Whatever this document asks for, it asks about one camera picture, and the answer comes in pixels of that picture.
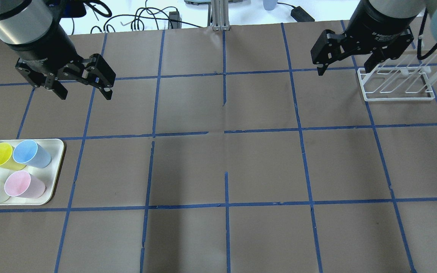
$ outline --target white tray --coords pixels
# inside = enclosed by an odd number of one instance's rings
[[[23,140],[0,140],[1,142],[7,142],[11,144],[13,147],[16,147],[19,142]],[[9,206],[9,205],[42,205],[48,202],[53,195],[53,191],[55,190],[55,185],[57,182],[58,173],[60,170],[60,164],[62,163],[63,154],[65,150],[65,145],[62,140],[58,139],[48,139],[48,140],[34,140],[40,146],[42,146],[45,150],[47,150],[52,156],[52,161],[48,166],[43,169],[35,168],[34,166],[26,166],[23,170],[31,173],[32,175],[39,178],[47,189],[43,193],[42,196],[38,198],[21,198],[21,197],[10,197],[5,202],[0,203],[0,206]],[[10,176],[14,171],[9,169],[0,168],[0,180],[6,181],[8,176]]]

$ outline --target cable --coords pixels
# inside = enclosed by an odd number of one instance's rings
[[[105,31],[107,31],[107,32],[109,33],[109,32],[110,32],[110,31],[109,31],[109,27],[111,27],[112,30],[113,30],[114,32],[116,32],[116,29],[115,29],[111,24],[108,24],[108,25],[106,26]]]
[[[421,45],[423,41],[423,33],[424,33],[424,26],[426,24],[426,19],[428,17],[428,9],[426,8],[424,11],[423,21],[421,22],[421,28],[419,29],[419,36],[418,36],[418,60],[422,61],[432,55],[432,53],[437,50],[437,43],[432,46],[432,48],[423,56],[421,56]]]
[[[90,29],[90,34],[92,34],[92,31],[94,30],[94,28],[97,28],[97,29],[102,33],[102,29],[101,29],[99,26],[93,26],[93,27]]]
[[[107,21],[104,23],[104,26],[106,26],[106,25],[109,23],[109,21],[111,21],[112,19],[117,18],[117,17],[121,17],[121,16],[132,16],[132,17],[134,17],[135,15],[134,15],[134,14],[119,14],[119,15],[115,15],[115,16],[113,16],[113,17],[107,19]],[[141,18],[143,18],[143,19],[154,19],[154,18],[152,18],[152,17],[141,17]],[[197,27],[197,28],[201,28],[201,26],[197,26],[197,25],[195,25],[195,24],[187,23],[187,22],[180,21],[180,20],[167,19],[167,18],[156,18],[156,19],[157,19],[157,20],[168,20],[168,21],[171,21],[171,22],[177,22],[177,23],[182,23],[182,24],[186,24],[186,25],[194,26],[194,27]]]
[[[90,7],[91,10],[93,10],[94,12],[97,12],[101,16],[104,16],[106,18],[112,17],[111,9],[106,4],[104,4],[101,0],[74,0],[74,1],[83,2],[85,5]],[[91,5],[92,3],[103,7],[105,9],[105,11],[107,12],[107,14],[105,14],[104,12],[100,11],[98,8]]]
[[[281,3],[281,2],[278,2],[278,4],[282,4],[282,5],[286,5],[286,6],[293,7],[293,9],[296,8],[295,6],[293,6],[293,5],[291,5],[291,4],[286,4],[286,3]]]
[[[75,32],[75,21],[72,18],[72,33],[71,33],[71,35],[73,35],[74,32]]]

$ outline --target black cable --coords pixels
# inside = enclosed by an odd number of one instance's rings
[[[75,32],[75,21],[72,18],[72,33],[71,33],[71,35],[73,35],[74,32]]]
[[[109,31],[109,27],[111,27],[112,28],[112,30],[114,31],[114,32],[116,32],[116,29],[111,25],[111,24],[108,24],[107,26],[106,26],[106,31],[109,33],[110,31]]]
[[[424,26],[426,24],[426,19],[428,17],[428,9],[426,8],[426,10],[424,11],[424,16],[423,16],[423,21],[421,22],[421,28],[419,29],[419,37],[418,37],[418,60],[422,61],[428,57],[430,57],[432,55],[432,53],[437,50],[437,43],[435,45],[432,46],[432,48],[423,56],[421,56],[421,45],[423,42],[423,38],[422,35],[424,33]]]
[[[296,8],[295,6],[293,6],[293,5],[291,5],[291,4],[286,4],[286,3],[281,3],[281,2],[278,2],[278,4],[282,4],[282,5],[286,5],[286,6],[293,7],[293,9]]]
[[[134,17],[135,15],[134,15],[134,14],[119,14],[119,15],[115,15],[115,16],[113,16],[113,17],[107,19],[107,21],[104,23],[104,26],[106,26],[107,23],[109,23],[109,21],[111,21],[111,19],[114,19],[114,18],[117,18],[117,17],[121,17],[121,16],[132,16],[132,17]],[[152,18],[152,17],[141,17],[141,18],[143,18],[143,19],[154,19],[154,18]],[[177,22],[177,23],[182,23],[182,24],[186,24],[186,25],[194,26],[194,27],[197,27],[197,28],[201,28],[201,26],[197,26],[197,25],[195,25],[195,24],[187,23],[187,22],[180,21],[180,20],[167,19],[167,18],[156,18],[156,19],[157,19],[157,20],[169,20],[169,21],[171,21],[171,22]]]
[[[106,18],[112,17],[111,9],[106,4],[104,4],[101,0],[74,0],[74,1],[83,2],[85,5],[90,7],[90,9],[92,9],[94,12],[97,12],[101,16],[104,16]],[[107,12],[107,14],[105,14],[104,12],[100,11],[98,8],[91,5],[92,3],[103,7],[105,9],[105,11]]]
[[[155,23],[156,23],[156,28],[157,29],[159,29],[159,26],[158,26],[158,18],[155,16],[155,14],[158,14],[158,13],[163,13],[167,18],[168,18],[168,21],[170,20],[170,16],[168,15],[168,14],[166,14],[166,12],[164,12],[163,10],[160,10],[160,9],[158,9],[158,8],[151,8],[151,7],[149,7],[149,8],[139,8],[139,9],[137,9],[136,10],[136,13],[135,13],[135,16],[137,16],[137,19],[141,19],[141,14],[144,12],[144,10],[146,10],[146,11],[149,11],[149,10],[157,10],[157,12],[155,12],[155,13],[151,13],[152,15],[153,15],[153,19],[154,19],[154,21],[155,21]]]
[[[99,26],[93,26],[93,27],[90,29],[90,34],[92,34],[92,31],[94,30],[94,28],[97,28],[97,29],[102,33],[102,29],[101,29]]]

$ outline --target blue cup in background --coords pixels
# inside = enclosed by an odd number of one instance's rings
[[[13,159],[17,163],[45,168],[50,164],[52,157],[36,141],[23,140],[14,148]]]
[[[262,0],[262,5],[265,10],[273,10],[276,7],[278,0]]]

